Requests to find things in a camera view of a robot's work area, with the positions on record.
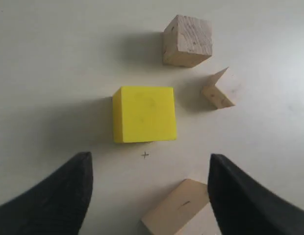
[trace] yellow cube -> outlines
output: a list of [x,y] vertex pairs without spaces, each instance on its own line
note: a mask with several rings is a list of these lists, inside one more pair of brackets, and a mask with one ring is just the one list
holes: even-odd
[[114,141],[117,143],[175,140],[172,87],[121,87],[113,95]]

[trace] white table surface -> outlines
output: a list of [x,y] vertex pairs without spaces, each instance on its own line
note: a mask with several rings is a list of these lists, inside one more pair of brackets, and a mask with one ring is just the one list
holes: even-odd
[[[214,55],[193,69],[161,63],[176,14],[212,21]],[[238,101],[210,111],[203,78],[227,66]],[[174,87],[176,141],[112,143],[123,85]],[[304,0],[0,0],[0,204],[85,150],[94,191],[81,235],[136,234],[183,179],[207,182],[210,153],[304,209]],[[184,234],[218,234],[210,210]]]

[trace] wooden cube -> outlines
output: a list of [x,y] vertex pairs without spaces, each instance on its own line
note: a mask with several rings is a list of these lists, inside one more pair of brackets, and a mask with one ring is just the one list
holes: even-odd
[[217,109],[235,105],[228,96],[235,96],[237,82],[234,82],[234,79],[230,79],[230,77],[225,78],[224,74],[227,70],[228,68],[210,76],[202,90],[202,94]]
[[121,87],[113,95],[113,133],[117,143],[175,140],[172,87]]
[[176,235],[208,202],[207,185],[186,179],[141,221],[153,235]]
[[163,63],[194,67],[212,56],[209,21],[177,15],[164,30]]

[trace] wooden block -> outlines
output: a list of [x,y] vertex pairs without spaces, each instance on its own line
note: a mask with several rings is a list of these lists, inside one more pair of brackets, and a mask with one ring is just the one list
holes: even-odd
[[177,15],[164,30],[163,63],[194,67],[212,56],[209,21]]
[[223,92],[223,87],[225,90],[229,89],[229,83],[225,86],[222,84],[220,78],[224,75],[228,68],[209,77],[207,84],[203,87],[203,95],[217,108],[227,108],[234,106],[235,104],[228,98]]
[[141,220],[153,235],[176,235],[208,202],[207,185],[186,179]]
[[176,118],[172,87],[121,87],[113,95],[116,143],[175,140]]

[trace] wood grain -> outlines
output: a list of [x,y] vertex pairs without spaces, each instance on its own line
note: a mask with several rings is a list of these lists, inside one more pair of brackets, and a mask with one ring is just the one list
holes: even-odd
[[177,15],[164,30],[164,64],[191,68],[211,56],[212,27],[209,21]]
[[217,72],[209,77],[207,84],[203,87],[202,94],[217,108],[227,108],[235,104],[219,89],[218,81],[228,68]]
[[176,235],[208,202],[207,186],[186,179],[142,222],[153,235]]

